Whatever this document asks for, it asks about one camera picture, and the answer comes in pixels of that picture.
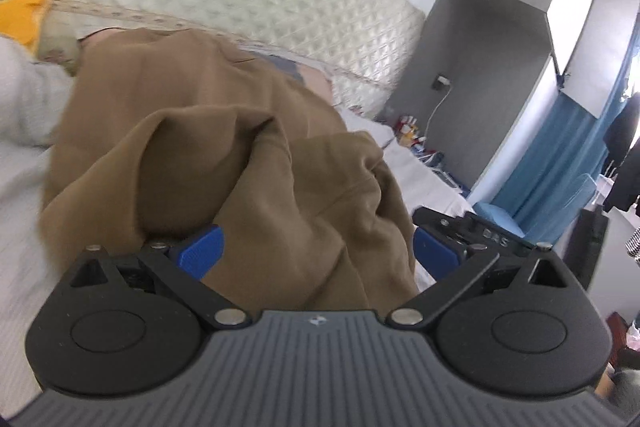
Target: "electrical socket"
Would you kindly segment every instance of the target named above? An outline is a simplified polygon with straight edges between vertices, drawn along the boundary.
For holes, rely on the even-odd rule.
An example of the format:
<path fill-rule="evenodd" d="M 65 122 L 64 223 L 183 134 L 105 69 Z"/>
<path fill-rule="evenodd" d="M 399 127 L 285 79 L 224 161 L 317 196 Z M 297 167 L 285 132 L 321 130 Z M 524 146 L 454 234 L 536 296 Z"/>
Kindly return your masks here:
<path fill-rule="evenodd" d="M 444 76 L 443 74 L 439 74 L 436 79 L 431 84 L 431 89 L 435 89 L 436 91 L 441 90 L 443 87 L 447 87 L 451 85 L 451 81 Z"/>

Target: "blue curtain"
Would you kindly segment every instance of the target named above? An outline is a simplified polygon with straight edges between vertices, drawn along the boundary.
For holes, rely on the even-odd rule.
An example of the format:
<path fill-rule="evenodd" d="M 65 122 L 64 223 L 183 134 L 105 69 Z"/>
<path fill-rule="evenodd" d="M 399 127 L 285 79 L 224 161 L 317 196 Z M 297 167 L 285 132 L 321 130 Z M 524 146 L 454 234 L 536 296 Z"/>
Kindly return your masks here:
<path fill-rule="evenodd" d="M 511 214 L 525 233 L 562 207 L 580 175 L 596 179 L 600 173 L 607 155 L 604 133 L 622 110 L 620 98 L 640 44 L 639 22 L 640 16 L 600 118 L 560 93 L 538 135 L 492 201 Z"/>

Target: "brown cloth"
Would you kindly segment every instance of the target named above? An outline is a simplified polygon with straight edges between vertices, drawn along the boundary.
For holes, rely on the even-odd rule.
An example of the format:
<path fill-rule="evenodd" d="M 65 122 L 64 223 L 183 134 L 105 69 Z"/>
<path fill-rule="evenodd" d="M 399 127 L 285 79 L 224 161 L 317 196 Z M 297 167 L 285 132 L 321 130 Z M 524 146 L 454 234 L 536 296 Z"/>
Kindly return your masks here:
<path fill-rule="evenodd" d="M 252 313 L 384 315 L 417 294 L 413 227 L 382 150 L 324 100 L 197 30 L 132 30 L 89 49 L 44 196 L 55 261 L 210 223 L 225 251 L 203 282 Z"/>

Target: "power cord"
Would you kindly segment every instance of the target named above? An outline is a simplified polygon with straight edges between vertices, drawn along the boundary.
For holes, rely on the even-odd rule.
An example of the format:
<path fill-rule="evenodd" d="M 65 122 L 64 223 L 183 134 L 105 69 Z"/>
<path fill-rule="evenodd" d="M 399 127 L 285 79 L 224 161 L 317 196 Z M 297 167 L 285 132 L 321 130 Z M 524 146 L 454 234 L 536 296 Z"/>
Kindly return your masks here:
<path fill-rule="evenodd" d="M 447 90 L 447 94 L 445 96 L 443 96 L 442 100 L 440 100 L 438 102 L 438 105 L 435 107 L 435 109 L 431 113 L 431 116 L 429 117 L 429 120 L 427 120 L 427 126 L 424 128 L 424 143 L 425 143 L 425 145 L 427 144 L 427 134 L 429 132 L 429 126 L 431 124 L 431 120 L 433 119 L 433 115 L 436 114 L 436 111 L 442 105 L 442 102 L 447 100 L 447 97 L 449 96 L 449 93 L 451 92 L 452 89 L 453 89 L 453 84 L 449 84 L 449 89 Z"/>

